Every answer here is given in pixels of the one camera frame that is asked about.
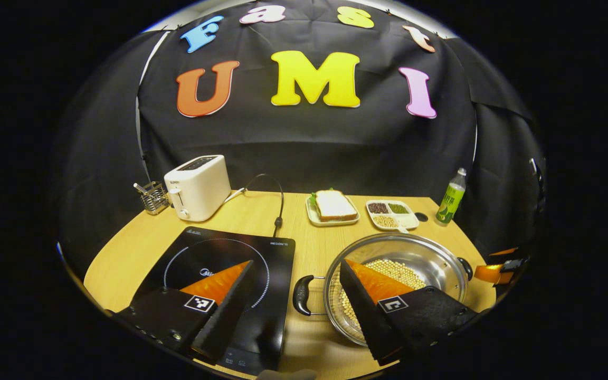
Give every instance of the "black induction cooktop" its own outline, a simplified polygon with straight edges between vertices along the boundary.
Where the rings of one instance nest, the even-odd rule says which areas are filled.
[[[255,287],[217,365],[250,375],[277,370],[294,256],[292,239],[187,227],[147,274],[135,298],[161,286],[181,289],[254,260],[258,271]]]

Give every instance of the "utensil holder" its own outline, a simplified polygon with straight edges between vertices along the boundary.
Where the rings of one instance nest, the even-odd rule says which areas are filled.
[[[149,215],[157,215],[170,205],[166,190],[162,183],[153,181],[143,187],[147,192],[140,193],[140,199],[145,205],[145,211]]]

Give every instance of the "wooden table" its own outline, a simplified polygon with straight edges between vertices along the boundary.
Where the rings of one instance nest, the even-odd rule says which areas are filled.
[[[473,268],[485,264],[480,253],[454,222],[446,227],[434,222],[438,205],[430,198],[350,195],[361,214],[360,220],[345,226],[318,227],[308,219],[307,197],[309,194],[285,194],[283,226],[277,233],[280,238],[292,238],[297,243],[290,294],[301,277],[308,274],[324,276],[333,259],[349,244],[365,236],[385,232],[377,229],[367,216],[365,202],[368,200],[405,202],[414,212],[423,212],[429,217],[428,221],[421,222],[410,233],[441,243],[456,257],[465,258]],[[84,285],[103,308],[121,311],[130,304],[149,270],[186,227],[272,236],[273,220],[278,216],[279,207],[280,193],[250,191],[222,205],[205,222],[182,221],[171,207],[156,216],[143,211],[98,253],[88,269]],[[312,281],[310,284],[308,305],[311,312],[325,312],[322,288],[323,281]],[[464,301],[467,306],[480,312],[494,305],[495,301],[496,293],[492,284],[476,278],[470,281]],[[212,368],[243,378],[255,378],[221,366]],[[359,377],[385,366],[379,366],[372,359],[369,349],[353,344],[335,330],[327,316],[305,317],[297,313],[289,302],[279,371],[294,372],[303,368],[311,368],[318,372],[319,379],[325,379]]]

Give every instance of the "pot handle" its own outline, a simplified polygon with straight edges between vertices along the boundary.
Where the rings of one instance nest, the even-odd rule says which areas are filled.
[[[471,281],[471,279],[473,279],[473,268],[468,264],[468,261],[466,261],[465,258],[457,258],[457,260],[463,265],[463,269],[468,274],[468,281]]]
[[[294,291],[292,292],[292,305],[300,314],[306,315],[307,317],[311,315],[326,315],[326,313],[311,312],[311,310],[309,310],[309,308],[306,306],[306,301],[309,300],[309,283],[313,279],[324,278],[325,277],[309,274],[308,276],[304,276],[297,280],[297,283],[294,284]]]

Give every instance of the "white bread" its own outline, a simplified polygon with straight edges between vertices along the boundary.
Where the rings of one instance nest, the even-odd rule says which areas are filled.
[[[350,201],[338,190],[316,192],[316,207],[321,222],[352,221],[358,216]]]

